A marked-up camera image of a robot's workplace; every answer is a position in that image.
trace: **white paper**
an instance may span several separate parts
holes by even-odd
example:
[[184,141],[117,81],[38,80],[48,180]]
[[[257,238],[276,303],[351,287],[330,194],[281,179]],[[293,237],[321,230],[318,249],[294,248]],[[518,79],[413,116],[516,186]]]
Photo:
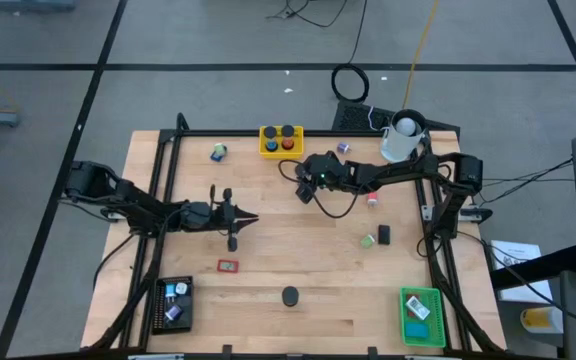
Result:
[[[517,259],[531,260],[541,256],[539,245],[513,243],[499,240],[492,240],[490,243],[494,247],[499,248],[500,250],[508,253],[508,255],[512,255]],[[504,255],[503,253],[501,253],[501,251],[495,248],[492,248],[492,251],[493,254],[495,254],[495,256],[499,258],[499,260],[505,263],[506,266],[515,265],[523,262],[513,259],[507,255]],[[503,267],[504,266],[500,264],[497,260],[494,260],[495,269],[501,269]],[[532,287],[535,288],[535,290],[539,291],[543,296],[552,300],[552,293],[550,292],[550,284],[548,284],[548,280],[533,282],[530,285],[532,285]],[[537,294],[532,292],[532,290],[530,290],[527,286],[519,286],[512,289],[501,290],[499,291],[499,299],[503,301],[547,304],[547,302],[544,299],[540,298]]]

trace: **yellow tray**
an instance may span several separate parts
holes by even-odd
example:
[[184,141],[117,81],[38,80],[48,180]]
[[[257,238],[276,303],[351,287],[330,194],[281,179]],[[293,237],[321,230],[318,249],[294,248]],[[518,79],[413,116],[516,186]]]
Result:
[[281,141],[284,139],[281,134],[281,126],[275,126],[277,129],[277,136],[275,139],[279,143],[279,148],[275,151],[266,150],[266,137],[264,136],[264,129],[266,126],[259,128],[259,154],[266,159],[299,159],[301,155],[304,154],[304,127],[303,126],[293,126],[295,128],[295,135],[293,135],[292,140],[295,145],[290,150],[285,150],[281,147]]

